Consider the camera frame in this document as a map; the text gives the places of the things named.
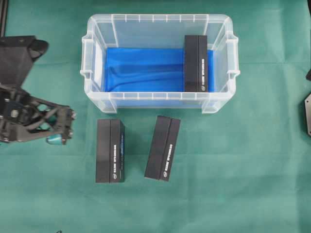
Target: black cardboard box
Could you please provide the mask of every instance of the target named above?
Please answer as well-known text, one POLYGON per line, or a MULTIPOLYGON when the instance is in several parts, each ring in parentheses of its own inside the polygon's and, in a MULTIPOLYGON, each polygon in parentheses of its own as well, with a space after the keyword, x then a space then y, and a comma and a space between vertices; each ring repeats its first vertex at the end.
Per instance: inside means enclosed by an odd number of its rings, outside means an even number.
POLYGON ((145 177, 169 181, 180 120, 158 116, 145 177))
POLYGON ((207 36, 186 35, 184 91, 207 92, 207 36))
POLYGON ((97 121, 96 183, 124 181, 124 125, 118 119, 97 121))

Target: blue fabric lining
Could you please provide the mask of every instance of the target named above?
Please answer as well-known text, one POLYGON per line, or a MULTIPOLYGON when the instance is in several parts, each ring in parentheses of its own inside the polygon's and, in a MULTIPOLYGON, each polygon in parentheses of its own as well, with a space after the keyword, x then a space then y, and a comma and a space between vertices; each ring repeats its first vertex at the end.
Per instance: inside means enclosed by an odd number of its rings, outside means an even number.
MULTIPOLYGON (((208 91, 214 91, 213 51, 208 56, 208 91)), ((105 92, 183 92, 183 49, 106 50, 105 92)))

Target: clear plastic storage bin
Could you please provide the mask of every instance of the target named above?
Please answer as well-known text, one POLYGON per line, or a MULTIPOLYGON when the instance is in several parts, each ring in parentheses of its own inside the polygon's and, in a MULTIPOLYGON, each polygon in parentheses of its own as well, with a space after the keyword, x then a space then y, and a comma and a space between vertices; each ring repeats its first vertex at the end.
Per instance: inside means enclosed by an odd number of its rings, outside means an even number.
POLYGON ((201 108, 202 113, 215 113, 236 91, 238 38, 225 15, 94 15, 82 44, 84 90, 104 113, 118 108, 201 108), (214 51, 215 92, 101 91, 107 48, 183 48, 187 34, 207 35, 207 48, 214 51))

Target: screw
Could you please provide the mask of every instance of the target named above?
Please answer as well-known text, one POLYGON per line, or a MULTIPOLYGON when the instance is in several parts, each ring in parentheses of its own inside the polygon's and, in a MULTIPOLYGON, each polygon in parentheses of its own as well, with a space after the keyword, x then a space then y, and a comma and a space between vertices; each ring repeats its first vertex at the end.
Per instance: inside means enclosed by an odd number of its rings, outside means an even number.
POLYGON ((18 117, 18 110, 14 109, 11 111, 11 117, 16 118, 18 117))
POLYGON ((72 115, 71 115, 72 119, 76 119, 77 118, 77 113, 75 111, 72 111, 72 115))

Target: green table surface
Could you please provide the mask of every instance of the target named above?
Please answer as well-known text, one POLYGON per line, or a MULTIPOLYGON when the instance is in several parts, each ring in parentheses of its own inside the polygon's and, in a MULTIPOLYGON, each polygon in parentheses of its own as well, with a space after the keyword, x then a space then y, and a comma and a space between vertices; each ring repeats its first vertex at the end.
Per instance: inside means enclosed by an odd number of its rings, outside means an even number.
POLYGON ((77 112, 66 146, 0 146, 6 233, 310 233, 311 92, 306 0, 11 0, 6 35, 49 42, 23 87, 77 112), (121 109, 87 98, 81 37, 100 13, 226 14, 239 37, 235 96, 216 114, 121 109), (181 119, 170 182, 144 178, 157 115, 181 119), (96 119, 126 126, 121 184, 95 184, 96 119))

